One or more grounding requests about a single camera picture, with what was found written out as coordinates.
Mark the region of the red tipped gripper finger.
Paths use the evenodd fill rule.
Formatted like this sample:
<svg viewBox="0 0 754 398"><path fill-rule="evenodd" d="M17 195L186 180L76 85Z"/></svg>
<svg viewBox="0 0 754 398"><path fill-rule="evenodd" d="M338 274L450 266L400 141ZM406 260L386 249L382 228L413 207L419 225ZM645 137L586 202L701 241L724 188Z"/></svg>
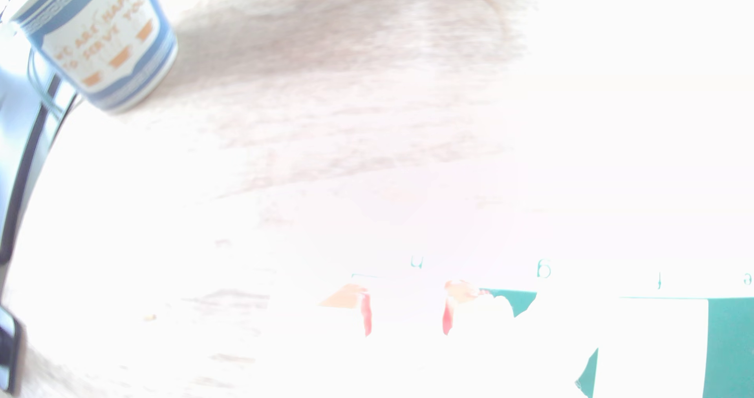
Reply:
<svg viewBox="0 0 754 398"><path fill-rule="evenodd" d="M459 306L472 303L481 297L486 298L491 296L491 292L488 289L478 288L474 284L462 279L447 281L444 290L446 292L442 316L444 335L448 335L452 330L455 312Z"/></svg>
<svg viewBox="0 0 754 398"><path fill-rule="evenodd" d="M369 337L373 329L372 296L368 288L360 284L345 284L320 301L320 307L350 310L361 319L363 337Z"/></svg>

